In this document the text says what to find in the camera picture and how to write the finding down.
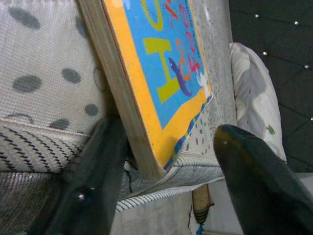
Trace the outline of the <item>white quilted mattress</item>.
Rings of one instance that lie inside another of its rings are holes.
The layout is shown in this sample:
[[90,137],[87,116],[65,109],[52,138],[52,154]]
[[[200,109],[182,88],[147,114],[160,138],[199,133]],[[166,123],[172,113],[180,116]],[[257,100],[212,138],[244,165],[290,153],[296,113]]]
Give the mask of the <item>white quilted mattress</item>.
[[[227,0],[192,0],[213,88],[172,171],[222,175],[217,125],[235,122]],[[0,0],[0,172],[102,174],[132,158],[76,0]]]

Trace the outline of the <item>dark tufted headboard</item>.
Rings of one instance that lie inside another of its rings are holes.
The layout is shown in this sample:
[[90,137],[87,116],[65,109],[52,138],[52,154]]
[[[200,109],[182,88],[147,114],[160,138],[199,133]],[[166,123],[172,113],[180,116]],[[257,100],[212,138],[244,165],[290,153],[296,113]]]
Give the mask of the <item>dark tufted headboard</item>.
[[233,41],[271,76],[289,167],[313,173],[313,0],[229,0]]

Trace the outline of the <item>yellow blue children's book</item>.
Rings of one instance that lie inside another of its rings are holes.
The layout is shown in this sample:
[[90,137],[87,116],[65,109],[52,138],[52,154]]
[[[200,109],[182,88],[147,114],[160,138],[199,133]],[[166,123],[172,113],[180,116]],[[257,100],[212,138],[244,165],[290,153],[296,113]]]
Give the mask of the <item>yellow blue children's book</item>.
[[147,179],[172,167],[212,98],[192,0],[77,0]]

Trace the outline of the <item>white pillow green tree print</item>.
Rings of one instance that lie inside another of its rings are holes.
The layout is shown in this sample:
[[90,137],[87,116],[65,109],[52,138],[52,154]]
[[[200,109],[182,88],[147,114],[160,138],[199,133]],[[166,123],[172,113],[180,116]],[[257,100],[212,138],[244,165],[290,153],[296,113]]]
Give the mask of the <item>white pillow green tree print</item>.
[[261,138],[286,161],[278,99],[267,67],[240,43],[230,43],[229,51],[238,127]]

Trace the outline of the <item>grey striped bed base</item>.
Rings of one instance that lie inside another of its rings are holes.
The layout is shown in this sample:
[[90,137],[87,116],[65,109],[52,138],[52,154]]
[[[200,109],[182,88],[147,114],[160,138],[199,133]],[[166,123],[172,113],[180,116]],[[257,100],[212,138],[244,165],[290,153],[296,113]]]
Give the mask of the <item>grey striped bed base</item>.
[[[159,181],[145,180],[126,160],[119,201],[122,210],[136,207],[139,200],[154,201],[190,191],[197,185],[222,177],[215,158],[183,152],[168,174]],[[58,173],[0,172],[0,235],[24,234],[38,216],[48,196],[60,188]]]

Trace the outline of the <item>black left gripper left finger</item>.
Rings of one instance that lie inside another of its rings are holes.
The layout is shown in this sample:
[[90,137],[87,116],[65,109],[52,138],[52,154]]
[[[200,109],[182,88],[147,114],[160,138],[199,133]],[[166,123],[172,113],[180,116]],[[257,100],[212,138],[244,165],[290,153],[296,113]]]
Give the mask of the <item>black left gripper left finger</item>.
[[119,117],[105,117],[72,159],[31,226],[31,235],[109,235],[128,140]]

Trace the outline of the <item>brown tasselled cloth strip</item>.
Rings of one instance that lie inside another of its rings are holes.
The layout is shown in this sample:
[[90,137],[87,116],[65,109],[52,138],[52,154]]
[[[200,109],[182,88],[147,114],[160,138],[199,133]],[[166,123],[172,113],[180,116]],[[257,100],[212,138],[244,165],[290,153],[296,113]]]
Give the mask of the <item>brown tasselled cloth strip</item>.
[[193,190],[192,200],[195,220],[199,224],[196,235],[202,235],[202,232],[204,231],[203,225],[207,219],[209,208],[214,205],[208,184],[204,184]]

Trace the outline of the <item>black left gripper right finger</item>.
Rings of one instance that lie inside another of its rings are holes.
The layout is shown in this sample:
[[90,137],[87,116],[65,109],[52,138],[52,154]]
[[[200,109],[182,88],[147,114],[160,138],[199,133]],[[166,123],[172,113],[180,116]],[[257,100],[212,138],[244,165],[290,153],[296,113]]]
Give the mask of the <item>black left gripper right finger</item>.
[[313,195],[265,141],[225,124],[214,151],[244,235],[313,235]]

